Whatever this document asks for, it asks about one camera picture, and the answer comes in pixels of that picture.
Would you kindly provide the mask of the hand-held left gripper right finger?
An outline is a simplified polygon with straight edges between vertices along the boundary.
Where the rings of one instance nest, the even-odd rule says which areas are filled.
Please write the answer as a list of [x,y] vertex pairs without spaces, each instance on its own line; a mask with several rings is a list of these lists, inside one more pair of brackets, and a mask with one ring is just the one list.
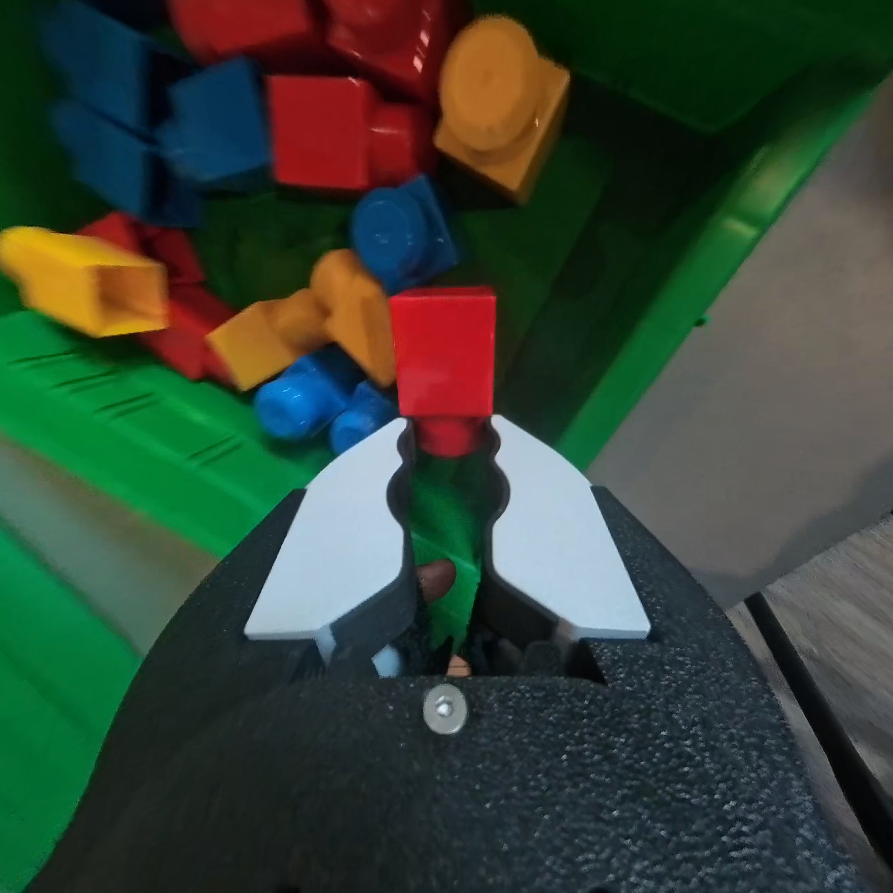
[[645,640],[651,623],[585,475],[503,415],[480,619],[510,642]]

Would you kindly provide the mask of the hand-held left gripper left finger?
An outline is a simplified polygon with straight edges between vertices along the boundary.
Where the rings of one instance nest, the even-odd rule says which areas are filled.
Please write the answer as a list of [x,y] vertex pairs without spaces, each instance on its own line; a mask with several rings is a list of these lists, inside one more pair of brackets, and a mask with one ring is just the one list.
[[409,530],[413,434],[398,418],[307,486],[244,627],[303,641],[325,666],[407,666],[418,578]]

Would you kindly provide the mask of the red mega block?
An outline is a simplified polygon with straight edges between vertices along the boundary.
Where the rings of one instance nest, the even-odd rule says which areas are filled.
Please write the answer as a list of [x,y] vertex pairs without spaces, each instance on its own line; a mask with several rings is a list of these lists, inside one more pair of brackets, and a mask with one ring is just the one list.
[[418,448],[445,459],[477,451],[494,411],[495,291],[415,288],[388,306],[399,412]]

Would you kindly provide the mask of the pile of colourful mega blocks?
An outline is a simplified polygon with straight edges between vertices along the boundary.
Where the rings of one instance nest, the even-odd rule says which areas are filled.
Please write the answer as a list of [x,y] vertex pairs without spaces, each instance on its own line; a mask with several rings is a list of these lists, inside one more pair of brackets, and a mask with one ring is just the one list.
[[[48,126],[113,212],[73,233],[2,226],[21,303],[258,388],[269,434],[329,428],[337,453],[395,415],[389,299],[461,262],[438,161],[525,204],[571,86],[518,20],[466,20],[462,2],[53,2],[39,38],[61,87]],[[268,185],[359,198],[350,248],[232,313],[187,229],[207,195]]]

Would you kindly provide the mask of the green plastic bin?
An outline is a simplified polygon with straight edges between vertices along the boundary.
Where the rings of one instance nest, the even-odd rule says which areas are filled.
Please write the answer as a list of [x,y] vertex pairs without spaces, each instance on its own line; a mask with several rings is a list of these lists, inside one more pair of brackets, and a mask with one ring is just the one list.
[[139,665],[73,588],[2,531],[2,891],[23,890],[65,832]]
[[[439,170],[498,296],[497,408],[583,471],[891,72],[891,2],[474,2],[572,71],[516,207]],[[329,460],[130,340],[22,310],[2,279],[2,433],[225,554]]]

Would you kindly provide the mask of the person's left hand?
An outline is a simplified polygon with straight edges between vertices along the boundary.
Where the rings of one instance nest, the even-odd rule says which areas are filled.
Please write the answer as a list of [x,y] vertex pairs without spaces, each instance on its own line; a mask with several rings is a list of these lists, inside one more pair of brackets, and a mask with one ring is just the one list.
[[422,603],[430,606],[446,597],[456,581],[456,566],[447,558],[416,567],[418,591]]

